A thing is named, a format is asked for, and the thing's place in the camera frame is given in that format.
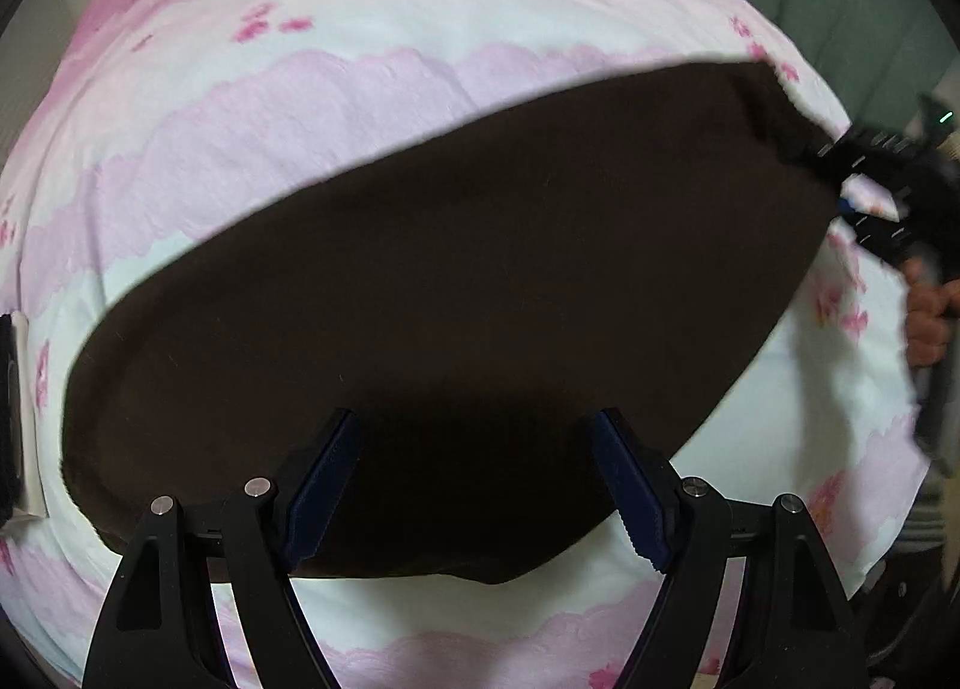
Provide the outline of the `person's right hand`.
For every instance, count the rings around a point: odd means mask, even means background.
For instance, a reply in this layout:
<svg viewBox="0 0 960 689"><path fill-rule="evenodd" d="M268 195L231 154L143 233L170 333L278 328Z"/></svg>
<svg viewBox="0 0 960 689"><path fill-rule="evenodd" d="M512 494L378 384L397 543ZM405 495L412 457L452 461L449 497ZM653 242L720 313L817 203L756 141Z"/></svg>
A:
<svg viewBox="0 0 960 689"><path fill-rule="evenodd" d="M958 313L958 281L934 284L923 276L923 262L910 258L901 265L907 279L905 341L912 369L931 367L946 356L953 336L949 315Z"/></svg>

